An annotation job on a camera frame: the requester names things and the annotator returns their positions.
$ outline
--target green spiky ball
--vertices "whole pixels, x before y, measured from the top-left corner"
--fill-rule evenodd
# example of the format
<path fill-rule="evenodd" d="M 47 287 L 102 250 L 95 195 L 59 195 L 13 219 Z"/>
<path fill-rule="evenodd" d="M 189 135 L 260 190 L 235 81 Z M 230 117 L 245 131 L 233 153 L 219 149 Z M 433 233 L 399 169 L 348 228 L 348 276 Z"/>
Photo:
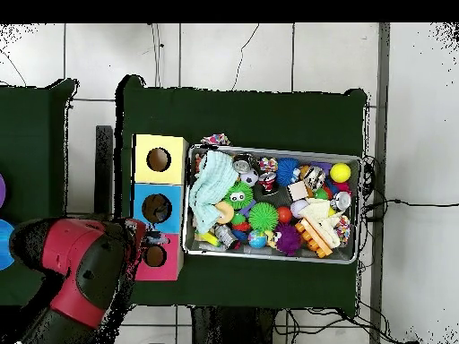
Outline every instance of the green spiky ball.
<path fill-rule="evenodd" d="M 234 213 L 233 219 L 231 219 L 232 224 L 240 224 L 246 221 L 246 217 L 238 212 Z"/>
<path fill-rule="evenodd" d="M 266 202 L 257 203 L 248 214 L 248 222 L 253 229 L 272 231 L 276 228 L 279 215 L 274 206 Z"/>
<path fill-rule="evenodd" d="M 245 182 L 236 182 L 225 195 L 224 201 L 229 203 L 234 210 L 240 210 L 249 205 L 254 199 L 252 188 Z"/>

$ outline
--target green table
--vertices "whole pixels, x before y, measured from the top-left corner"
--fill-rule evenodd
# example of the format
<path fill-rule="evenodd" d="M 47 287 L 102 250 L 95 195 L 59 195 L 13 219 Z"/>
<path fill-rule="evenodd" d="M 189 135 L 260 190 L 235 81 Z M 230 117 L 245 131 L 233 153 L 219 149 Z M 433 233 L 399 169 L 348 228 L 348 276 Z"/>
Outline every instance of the green table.
<path fill-rule="evenodd" d="M 116 212 L 129 215 L 133 133 L 183 136 L 190 144 L 225 133 L 235 146 L 360 156 L 367 96 L 144 88 L 117 89 Z M 142 305 L 340 307 L 355 313 L 357 262 L 349 265 L 186 256 L 178 281 L 138 282 Z"/>

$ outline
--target toy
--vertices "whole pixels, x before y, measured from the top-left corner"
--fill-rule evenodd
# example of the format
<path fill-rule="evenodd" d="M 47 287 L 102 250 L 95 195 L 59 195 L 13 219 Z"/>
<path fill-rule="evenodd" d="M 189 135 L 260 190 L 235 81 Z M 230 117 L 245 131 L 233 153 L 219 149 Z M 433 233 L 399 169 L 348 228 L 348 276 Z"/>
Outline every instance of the toy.
<path fill-rule="evenodd" d="M 235 238 L 239 241 L 247 241 L 248 235 L 242 231 L 237 229 L 232 229 L 231 233 L 235 236 Z"/>
<path fill-rule="evenodd" d="M 330 170 L 330 177 L 338 184 L 346 182 L 351 177 L 351 168 L 343 163 L 334 164 Z"/>
<path fill-rule="evenodd" d="M 239 213 L 244 215 L 246 218 L 248 218 L 248 213 L 250 212 L 250 210 L 252 210 L 252 207 L 254 207 L 255 205 L 256 205 L 256 201 L 253 200 L 251 203 L 248 204 L 247 207 L 240 209 Z"/>
<path fill-rule="evenodd" d="M 277 183 L 281 186 L 294 184 L 299 178 L 299 161 L 297 159 L 278 159 Z"/>
<path fill-rule="evenodd" d="M 303 165 L 302 167 L 299 167 L 299 179 L 303 181 L 308 170 L 309 165 Z"/>
<path fill-rule="evenodd" d="M 330 191 L 332 192 L 332 195 L 335 195 L 335 194 L 340 192 L 338 187 L 336 187 L 336 183 L 334 181 L 332 181 L 331 178 L 327 177 L 325 179 L 325 184 L 330 189 Z"/>
<path fill-rule="evenodd" d="M 303 181 L 288 185 L 287 191 L 289 192 L 289 196 L 293 202 L 308 196 L 307 188 Z"/>
<path fill-rule="evenodd" d="M 256 181 L 258 181 L 258 173 L 254 168 L 250 169 L 248 173 L 241 174 L 240 175 L 240 180 L 242 182 L 245 182 L 247 186 L 253 187 L 256 184 Z"/>
<path fill-rule="evenodd" d="M 253 229 L 272 231 L 277 226 L 279 216 L 274 206 L 266 202 L 257 203 L 248 216 L 248 222 Z"/>
<path fill-rule="evenodd" d="M 298 199 L 294 203 L 290 205 L 290 211 L 294 218 L 301 219 L 302 217 L 299 215 L 299 212 L 303 210 L 309 203 L 306 199 Z"/>
<path fill-rule="evenodd" d="M 291 211 L 289 207 L 279 207 L 277 209 L 280 223 L 289 223 L 291 221 Z"/>
<path fill-rule="evenodd" d="M 273 171 L 263 173 L 258 178 L 258 183 L 263 187 L 263 195 L 275 194 L 279 186 L 274 182 L 277 175 Z"/>
<path fill-rule="evenodd" d="M 268 241 L 266 242 L 271 248 L 277 249 L 277 240 L 281 237 L 281 232 L 265 231 Z"/>
<path fill-rule="evenodd" d="M 231 145 L 225 133 L 216 133 L 212 136 L 204 137 L 201 142 L 209 145 Z"/>
<path fill-rule="evenodd" d="M 4 178 L 0 174 L 0 207 L 3 206 L 5 197 L 6 197 L 6 185 L 4 184 Z"/>
<path fill-rule="evenodd" d="M 234 209 L 225 201 L 215 204 L 215 208 L 221 212 L 221 216 L 217 219 L 217 223 L 226 224 L 230 223 L 234 216 Z"/>
<path fill-rule="evenodd" d="M 259 229 L 254 229 L 248 234 L 248 243 L 253 248 L 263 248 L 267 241 L 266 234 Z"/>
<path fill-rule="evenodd" d="M 230 228 L 224 224 L 215 228 L 215 236 L 217 236 L 227 249 L 233 249 L 238 243 L 236 237 L 231 233 Z"/>
<path fill-rule="evenodd" d="M 328 200 L 328 193 L 323 188 L 320 188 L 314 193 L 314 198 Z"/>
<path fill-rule="evenodd" d="M 305 185 L 316 192 L 325 181 L 325 172 L 318 167 L 309 167 L 303 179 Z"/>
<path fill-rule="evenodd" d="M 316 233 L 312 226 L 303 219 L 301 222 L 295 224 L 295 228 L 301 234 L 304 241 L 307 242 L 307 248 L 311 251 L 316 252 L 319 258 L 323 258 L 332 254 L 332 250 L 325 243 L 324 240 Z"/>
<path fill-rule="evenodd" d="M 246 174 L 255 166 L 254 156 L 248 153 L 240 153 L 233 159 L 233 168 L 239 174 Z"/>
<path fill-rule="evenodd" d="M 309 162 L 309 165 L 321 168 L 324 171 L 326 176 L 329 176 L 330 170 L 331 170 L 331 168 L 333 166 L 333 164 L 328 163 L 328 162 L 315 162 L 315 161 L 314 162 Z"/>
<path fill-rule="evenodd" d="M 239 212 L 235 212 L 233 219 L 231 219 L 232 224 L 240 224 L 246 221 L 246 217 Z"/>
<path fill-rule="evenodd" d="M 219 239 L 211 234 L 210 232 L 206 232 L 205 234 L 195 234 L 196 241 L 206 241 L 212 245 L 220 246 Z"/>
<path fill-rule="evenodd" d="M 277 249 L 288 256 L 295 255 L 295 251 L 301 247 L 301 235 L 290 224 L 280 223 L 274 232 L 279 233 L 277 239 Z"/>
<path fill-rule="evenodd" d="M 351 206 L 351 196 L 348 193 L 340 192 L 330 201 L 330 206 L 335 211 L 346 211 Z"/>
<path fill-rule="evenodd" d="M 351 234 L 351 222 L 349 221 L 349 218 L 345 215 L 342 215 L 336 226 L 334 226 L 334 231 L 340 238 L 340 246 L 346 246 Z"/>
<path fill-rule="evenodd" d="M 234 210 L 240 210 L 247 207 L 253 199 L 254 192 L 252 189 L 245 182 L 237 182 L 228 190 L 224 201 L 230 204 Z"/>
<path fill-rule="evenodd" d="M 13 226 L 0 219 L 0 271 L 8 268 L 14 262 L 8 245 L 12 232 Z"/>
<path fill-rule="evenodd" d="M 258 165 L 260 165 L 260 169 L 262 171 L 277 171 L 278 165 L 276 159 L 268 159 L 267 157 L 263 157 L 258 161 Z"/>
<path fill-rule="evenodd" d="M 250 224 L 248 224 L 246 221 L 239 224 L 233 224 L 233 229 L 236 229 L 237 231 L 246 232 L 250 229 Z"/>

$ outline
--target yellow ball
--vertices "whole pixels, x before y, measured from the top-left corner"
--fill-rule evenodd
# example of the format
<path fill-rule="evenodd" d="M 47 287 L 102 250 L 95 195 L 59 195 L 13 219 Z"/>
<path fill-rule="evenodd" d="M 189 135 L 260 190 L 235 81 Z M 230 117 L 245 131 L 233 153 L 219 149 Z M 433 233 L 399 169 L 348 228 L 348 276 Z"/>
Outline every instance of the yellow ball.
<path fill-rule="evenodd" d="M 351 168 L 346 164 L 334 164 L 330 170 L 330 177 L 338 184 L 346 182 L 351 176 Z"/>

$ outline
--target light blue cloth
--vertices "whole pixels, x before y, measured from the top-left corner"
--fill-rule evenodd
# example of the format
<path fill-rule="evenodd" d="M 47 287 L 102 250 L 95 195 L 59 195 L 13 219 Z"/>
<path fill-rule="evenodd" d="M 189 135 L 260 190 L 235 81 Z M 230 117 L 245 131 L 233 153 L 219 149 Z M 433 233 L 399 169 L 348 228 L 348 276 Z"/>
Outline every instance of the light blue cloth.
<path fill-rule="evenodd" d="M 220 202 L 238 179 L 231 156 L 209 150 L 199 164 L 199 173 L 189 194 L 189 204 L 196 216 L 197 230 L 205 234 L 221 213 L 213 206 Z"/>

